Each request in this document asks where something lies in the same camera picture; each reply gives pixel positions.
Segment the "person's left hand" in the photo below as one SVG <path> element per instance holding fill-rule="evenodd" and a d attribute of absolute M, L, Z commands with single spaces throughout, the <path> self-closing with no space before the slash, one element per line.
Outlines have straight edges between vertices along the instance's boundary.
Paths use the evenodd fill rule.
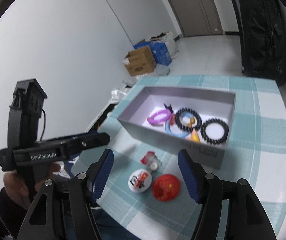
<path fill-rule="evenodd" d="M 59 172 L 61 166 L 57 163 L 51 164 L 49 167 L 47 175 L 36 183 L 34 186 L 35 191 L 38 192 L 44 182 L 48 179 L 52 179 L 55 172 Z M 3 177 L 4 187 L 7 195 L 12 201 L 14 201 L 19 206 L 28 210 L 31 205 L 31 200 L 29 199 L 29 189 L 27 188 L 23 178 L 16 173 L 16 171 L 11 171 L 5 173 Z"/>

